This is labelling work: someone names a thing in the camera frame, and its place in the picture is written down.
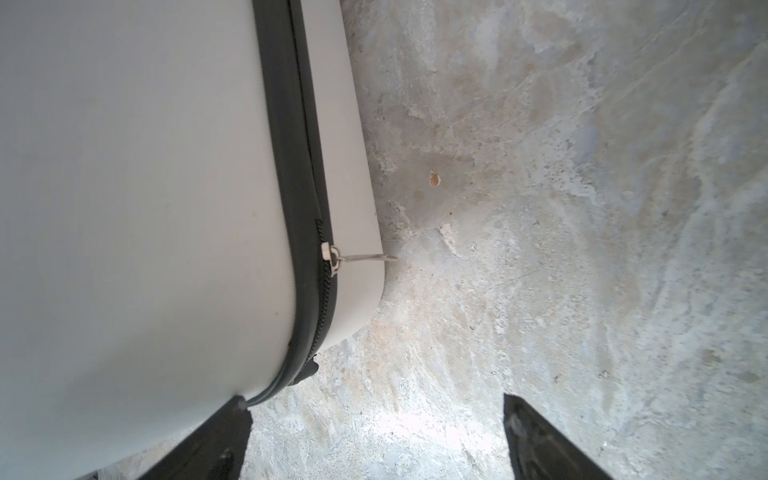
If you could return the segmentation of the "black suitcase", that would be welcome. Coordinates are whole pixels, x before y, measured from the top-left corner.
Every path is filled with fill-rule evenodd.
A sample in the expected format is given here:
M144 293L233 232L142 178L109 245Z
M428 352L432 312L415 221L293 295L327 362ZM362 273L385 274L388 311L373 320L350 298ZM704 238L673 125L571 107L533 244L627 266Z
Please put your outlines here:
M1 5L1 475L311 376L385 256L336 1Z

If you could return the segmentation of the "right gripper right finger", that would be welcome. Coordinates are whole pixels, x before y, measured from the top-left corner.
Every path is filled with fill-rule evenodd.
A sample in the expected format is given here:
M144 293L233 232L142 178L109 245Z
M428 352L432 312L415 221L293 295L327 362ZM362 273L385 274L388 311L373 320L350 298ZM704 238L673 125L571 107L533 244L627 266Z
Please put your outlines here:
M516 479L611 479L522 397L504 394L503 411L510 463Z

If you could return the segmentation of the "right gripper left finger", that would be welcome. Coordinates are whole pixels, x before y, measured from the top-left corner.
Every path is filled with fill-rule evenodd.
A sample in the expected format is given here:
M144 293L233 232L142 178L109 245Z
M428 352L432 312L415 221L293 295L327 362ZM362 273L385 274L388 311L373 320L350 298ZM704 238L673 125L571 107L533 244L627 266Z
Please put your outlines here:
M237 480L252 423L246 400L235 396L140 479Z

